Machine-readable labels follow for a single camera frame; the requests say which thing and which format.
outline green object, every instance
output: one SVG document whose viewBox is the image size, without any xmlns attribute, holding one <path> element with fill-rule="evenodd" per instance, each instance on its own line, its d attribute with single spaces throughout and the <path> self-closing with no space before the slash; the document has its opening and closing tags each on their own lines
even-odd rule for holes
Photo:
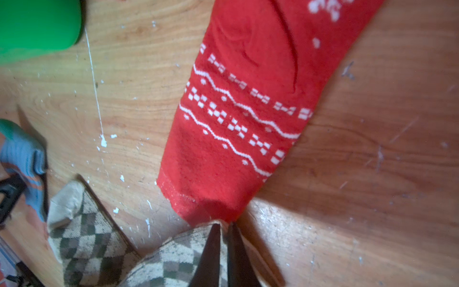
<svg viewBox="0 0 459 287">
<path fill-rule="evenodd" d="M 67 49 L 81 22 L 79 0 L 0 0 L 0 65 Z"/>
<path fill-rule="evenodd" d="M 17 124 L 7 119 L 0 118 L 0 133 L 11 141 L 13 140 L 14 126 L 17 126 Z"/>
</svg>

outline sock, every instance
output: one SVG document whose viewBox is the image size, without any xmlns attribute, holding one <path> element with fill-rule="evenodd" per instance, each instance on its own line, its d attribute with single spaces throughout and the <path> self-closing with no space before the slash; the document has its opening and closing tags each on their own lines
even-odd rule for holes
<svg viewBox="0 0 459 287">
<path fill-rule="evenodd" d="M 7 173 L 20 174 L 27 185 L 24 191 L 26 203 L 33 207 L 40 220 L 45 222 L 45 186 L 39 177 L 45 173 L 44 148 L 11 121 L 0 119 L 0 133 L 6 138 L 0 151 L 0 163 Z"/>
<path fill-rule="evenodd" d="M 382 2 L 216 0 L 157 180 L 183 219 L 239 217 Z"/>
<path fill-rule="evenodd" d="M 140 259 L 79 181 L 69 182 L 51 199 L 47 223 L 66 287 L 117 286 Z"/>
</svg>

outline wood grain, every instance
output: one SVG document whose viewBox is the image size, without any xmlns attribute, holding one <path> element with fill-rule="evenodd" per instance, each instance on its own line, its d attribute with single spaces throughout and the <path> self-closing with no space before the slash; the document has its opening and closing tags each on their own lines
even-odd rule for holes
<svg viewBox="0 0 459 287">
<path fill-rule="evenodd" d="M 67 51 L 0 67 L 0 116 L 43 136 L 49 195 L 80 174 L 142 254 L 188 228 L 154 182 L 212 5 L 88 1 L 99 110 L 84 33 Z M 388 0 L 250 203 L 242 233 L 286 286 L 459 285 L 458 13 L 453 0 Z M 341 77 L 351 61 L 355 80 Z M 0 235 L 62 286 L 27 214 L 20 203 Z"/>
</svg>

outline red sock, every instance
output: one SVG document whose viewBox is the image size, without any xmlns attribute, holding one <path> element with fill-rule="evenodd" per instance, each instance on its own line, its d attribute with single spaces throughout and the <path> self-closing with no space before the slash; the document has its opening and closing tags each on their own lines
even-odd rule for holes
<svg viewBox="0 0 459 287">
<path fill-rule="evenodd" d="M 216 0 L 158 185 L 194 225 L 236 220 L 383 0 Z"/>
</svg>

